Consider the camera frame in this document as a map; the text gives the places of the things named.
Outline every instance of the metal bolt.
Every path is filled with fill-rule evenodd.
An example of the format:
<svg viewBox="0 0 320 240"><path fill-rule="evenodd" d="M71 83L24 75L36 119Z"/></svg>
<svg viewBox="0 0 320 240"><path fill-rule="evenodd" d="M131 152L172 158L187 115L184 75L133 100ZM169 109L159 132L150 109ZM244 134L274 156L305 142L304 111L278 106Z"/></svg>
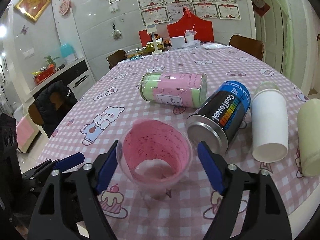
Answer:
<svg viewBox="0 0 320 240"><path fill-rule="evenodd" d="M82 167L85 171L91 170L92 169L92 164L91 163L86 163Z"/></svg>
<svg viewBox="0 0 320 240"><path fill-rule="evenodd" d="M269 175L269 171L267 171L267 170L261 170L261 174L262 174L263 176L268 176L268 175Z"/></svg>
<svg viewBox="0 0 320 240"><path fill-rule="evenodd" d="M60 173L59 170L53 170L53 171L51 171L51 175L52 175L52 176L57 176L59 173Z"/></svg>
<svg viewBox="0 0 320 240"><path fill-rule="evenodd" d="M229 164L228 165L228 169L231 170L231 171L235 171L238 167L234 164Z"/></svg>

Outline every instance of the drawer handle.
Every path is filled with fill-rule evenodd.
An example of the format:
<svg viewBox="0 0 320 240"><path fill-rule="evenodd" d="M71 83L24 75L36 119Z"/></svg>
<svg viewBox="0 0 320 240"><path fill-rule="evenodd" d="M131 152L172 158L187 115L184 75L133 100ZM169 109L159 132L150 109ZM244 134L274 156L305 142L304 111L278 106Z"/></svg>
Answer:
<svg viewBox="0 0 320 240"><path fill-rule="evenodd" d="M89 75L82 77L78 82L76 82L76 84L74 85L73 88L76 88L78 85L80 85L83 81L85 81L87 79L88 76Z"/></svg>

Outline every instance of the white label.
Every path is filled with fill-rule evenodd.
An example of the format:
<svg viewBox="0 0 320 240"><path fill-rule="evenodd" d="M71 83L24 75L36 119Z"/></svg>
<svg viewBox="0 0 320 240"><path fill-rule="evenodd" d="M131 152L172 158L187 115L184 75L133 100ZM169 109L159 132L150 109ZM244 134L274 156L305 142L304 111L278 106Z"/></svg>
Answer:
<svg viewBox="0 0 320 240"><path fill-rule="evenodd" d="M173 106L183 106L181 97L157 94L158 102Z"/></svg>

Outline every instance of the checkered tablecloth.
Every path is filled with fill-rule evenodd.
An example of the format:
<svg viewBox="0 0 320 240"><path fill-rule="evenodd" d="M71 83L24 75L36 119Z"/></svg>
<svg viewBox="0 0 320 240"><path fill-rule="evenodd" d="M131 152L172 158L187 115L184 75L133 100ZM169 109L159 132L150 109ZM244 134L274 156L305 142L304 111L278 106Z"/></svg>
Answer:
<svg viewBox="0 0 320 240"><path fill-rule="evenodd" d="M248 113L236 140L224 156L225 160L243 171L269 170L288 214L319 184L318 177L305 178L300 169L296 117L308 98L279 72L235 48L185 49L119 63L67 114L42 151L39 163L62 159L76 152L85 155L85 163L92 163L140 118L170 122L184 130L185 121L194 109L144 101L139 93L139 81L147 71L205 73L208 76L207 96L227 80L241 82L251 95L263 81L276 83L287 99L288 155L271 164L253 159L251 115ZM103 112L109 114L109 124L104 130L97 130L94 119ZM241 230L247 199L248 192L245 192L233 235ZM118 239L202 239L217 212L221 196L212 190L199 159L194 157L183 179L168 189L162 199L141 194L117 168L99 201Z"/></svg>

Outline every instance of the black puffer jacket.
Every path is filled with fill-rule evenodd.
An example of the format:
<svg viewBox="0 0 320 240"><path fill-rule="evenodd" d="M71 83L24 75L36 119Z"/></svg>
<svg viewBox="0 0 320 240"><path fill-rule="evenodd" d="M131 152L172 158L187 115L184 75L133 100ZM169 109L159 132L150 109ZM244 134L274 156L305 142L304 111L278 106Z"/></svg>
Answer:
<svg viewBox="0 0 320 240"><path fill-rule="evenodd" d="M54 104L50 101L50 95L53 92L58 92L65 99L64 104L72 108L77 99L70 88L65 86L62 81L57 81L43 90L35 100L35 105L38 108L40 115L44 121L42 128L50 137L64 116L68 113L65 108L55 110Z"/></svg>

